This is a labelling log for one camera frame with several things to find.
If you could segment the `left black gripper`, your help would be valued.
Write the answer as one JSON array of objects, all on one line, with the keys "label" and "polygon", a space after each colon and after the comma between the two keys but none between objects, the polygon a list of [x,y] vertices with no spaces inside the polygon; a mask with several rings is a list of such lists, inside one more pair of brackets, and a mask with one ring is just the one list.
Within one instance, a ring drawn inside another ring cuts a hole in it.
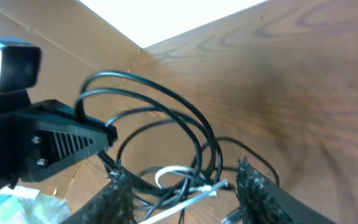
[{"label": "left black gripper", "polygon": [[31,105],[27,90],[0,93],[0,189],[41,182],[113,145],[114,126],[76,118],[57,100]]}]

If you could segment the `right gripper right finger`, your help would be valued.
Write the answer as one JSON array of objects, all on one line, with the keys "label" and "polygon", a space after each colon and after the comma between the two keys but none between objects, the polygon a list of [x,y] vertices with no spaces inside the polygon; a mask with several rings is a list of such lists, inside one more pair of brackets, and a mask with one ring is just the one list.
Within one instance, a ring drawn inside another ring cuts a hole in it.
[{"label": "right gripper right finger", "polygon": [[281,189],[240,160],[237,172],[237,194],[242,223],[251,224],[329,224],[333,221]]}]

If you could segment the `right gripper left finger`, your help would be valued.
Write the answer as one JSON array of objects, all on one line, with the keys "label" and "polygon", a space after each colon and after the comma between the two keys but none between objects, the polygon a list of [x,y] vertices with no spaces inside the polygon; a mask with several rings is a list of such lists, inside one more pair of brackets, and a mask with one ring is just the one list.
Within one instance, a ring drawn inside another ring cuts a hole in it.
[{"label": "right gripper left finger", "polygon": [[132,183],[124,168],[112,169],[112,180],[62,224],[130,224],[134,222]]}]

